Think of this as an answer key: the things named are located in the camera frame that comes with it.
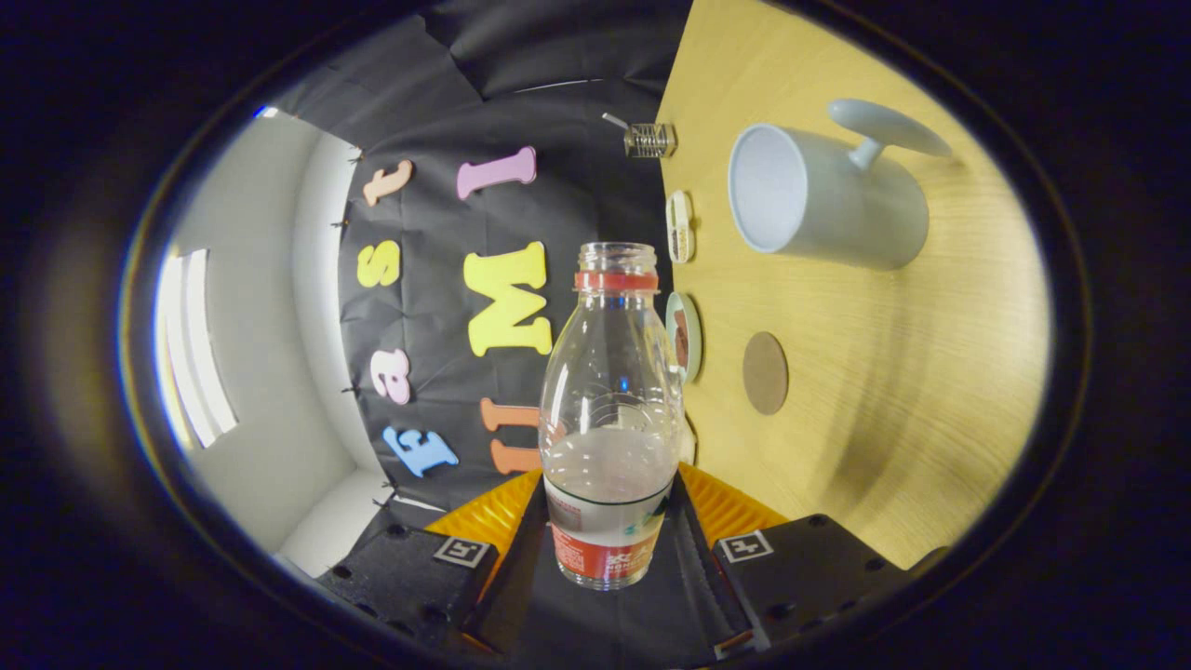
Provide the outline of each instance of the black backdrop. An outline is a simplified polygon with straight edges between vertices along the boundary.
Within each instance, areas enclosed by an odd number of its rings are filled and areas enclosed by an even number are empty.
[[[574,308],[584,242],[653,244],[665,303],[671,281],[659,162],[626,158],[622,131],[600,114],[654,120],[687,11],[686,4],[450,2],[343,51],[275,102],[363,151],[339,250],[343,340],[362,420],[403,496],[454,509],[516,475],[495,468],[493,438],[536,446],[531,431],[490,433],[481,422],[481,399],[537,406],[548,357],[523,347],[473,353],[468,321],[491,300],[464,284],[464,256],[541,242],[547,282],[532,290],[547,300],[536,315],[549,320],[551,338]],[[524,145],[537,154],[531,183],[459,199],[461,163]],[[412,179],[369,206],[363,184],[403,159],[413,162]],[[400,246],[400,276],[364,287],[357,256],[386,239]],[[394,349],[411,362],[413,397],[404,406],[370,381],[373,353]],[[384,440],[386,428],[434,432],[459,464],[419,477]]]

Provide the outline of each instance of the brown coaster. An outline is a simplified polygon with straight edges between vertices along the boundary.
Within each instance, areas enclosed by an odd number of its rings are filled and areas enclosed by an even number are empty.
[[[786,402],[790,374],[778,339],[757,332],[744,347],[744,393],[756,412],[775,414]]]

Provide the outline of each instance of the coaster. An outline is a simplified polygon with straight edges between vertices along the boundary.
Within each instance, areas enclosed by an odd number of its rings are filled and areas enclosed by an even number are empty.
[[[744,393],[756,412],[777,414],[786,402],[786,355],[769,332],[757,332],[744,347]]]
[[[666,334],[674,346],[679,375],[686,384],[699,375],[703,363],[703,326],[690,295],[671,293],[666,300]]]

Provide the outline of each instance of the clear plastic bottle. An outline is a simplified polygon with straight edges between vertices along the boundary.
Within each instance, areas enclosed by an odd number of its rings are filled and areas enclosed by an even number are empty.
[[[559,569],[597,590],[649,569],[682,426],[681,382],[654,311],[657,257],[584,244],[579,303],[545,371],[538,447]]]

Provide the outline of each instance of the table surface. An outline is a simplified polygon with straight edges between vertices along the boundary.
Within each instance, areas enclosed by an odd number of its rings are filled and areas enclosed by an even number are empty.
[[[925,246],[875,271],[753,251],[728,205],[728,157],[768,121],[846,139],[828,104],[861,98],[954,149],[891,146],[930,208]],[[678,149],[667,193],[690,193],[696,255],[675,289],[703,320],[685,389],[697,465],[791,519],[827,513],[906,568],[975,520],[1019,456],[1052,346],[1046,270],[1010,184],[962,125],[875,57],[782,10],[696,0],[657,113]],[[785,406],[762,417],[742,380],[757,331],[785,349]]]

